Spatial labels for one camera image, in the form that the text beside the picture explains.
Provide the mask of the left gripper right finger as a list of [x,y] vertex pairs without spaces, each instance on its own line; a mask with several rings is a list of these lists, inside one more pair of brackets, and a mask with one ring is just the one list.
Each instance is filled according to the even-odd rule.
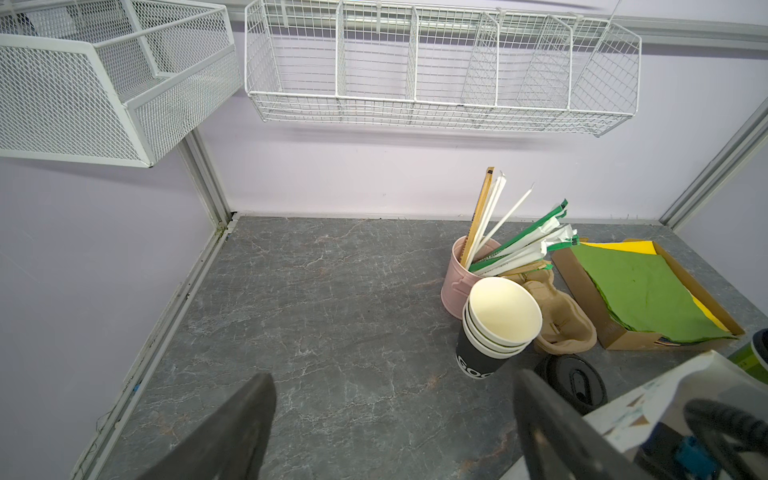
[[531,479],[647,479],[531,370],[514,376],[514,413]]

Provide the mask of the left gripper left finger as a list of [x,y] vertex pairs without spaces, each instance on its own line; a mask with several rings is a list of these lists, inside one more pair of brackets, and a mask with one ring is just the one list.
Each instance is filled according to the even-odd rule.
[[257,479],[267,451],[277,392],[258,373],[142,479]]

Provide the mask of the cartoon animal paper gift bag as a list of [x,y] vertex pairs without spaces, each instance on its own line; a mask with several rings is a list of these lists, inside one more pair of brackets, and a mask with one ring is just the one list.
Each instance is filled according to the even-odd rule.
[[[635,464],[637,450],[658,424],[664,423],[684,435],[690,433],[682,412],[685,404],[695,399],[719,401],[767,423],[766,384],[714,351],[686,361],[589,414],[579,415]],[[524,457],[503,476],[531,479]]]

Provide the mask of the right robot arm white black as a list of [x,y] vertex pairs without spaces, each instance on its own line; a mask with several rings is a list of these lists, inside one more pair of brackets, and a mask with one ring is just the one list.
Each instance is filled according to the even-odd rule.
[[636,452],[634,463],[655,479],[765,479],[767,423],[715,400],[683,408],[690,433],[660,423]]

